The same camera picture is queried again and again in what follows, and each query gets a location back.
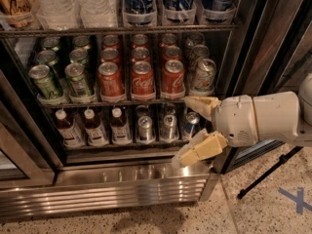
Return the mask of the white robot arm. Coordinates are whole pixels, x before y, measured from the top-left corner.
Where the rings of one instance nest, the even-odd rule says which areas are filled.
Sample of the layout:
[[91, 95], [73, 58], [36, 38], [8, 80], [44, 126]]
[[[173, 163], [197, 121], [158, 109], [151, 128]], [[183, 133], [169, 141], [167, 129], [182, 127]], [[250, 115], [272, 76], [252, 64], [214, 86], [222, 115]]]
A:
[[252, 146], [261, 140], [280, 140], [312, 146], [312, 74], [295, 92], [259, 97], [186, 97], [186, 106], [212, 122], [214, 131], [196, 134], [172, 158], [178, 168], [212, 158], [227, 147]]

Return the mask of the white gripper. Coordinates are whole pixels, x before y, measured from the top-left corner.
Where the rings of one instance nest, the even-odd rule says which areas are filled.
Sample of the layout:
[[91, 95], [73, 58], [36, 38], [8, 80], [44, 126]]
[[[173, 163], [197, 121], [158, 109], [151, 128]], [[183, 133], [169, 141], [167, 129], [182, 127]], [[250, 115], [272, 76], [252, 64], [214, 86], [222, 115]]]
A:
[[185, 97], [184, 103], [205, 119], [212, 119], [217, 132], [208, 133], [206, 129], [198, 132], [172, 158], [175, 167], [184, 168], [212, 158], [222, 152], [227, 141], [232, 147], [258, 142], [251, 97], [228, 97], [222, 102], [217, 97]]

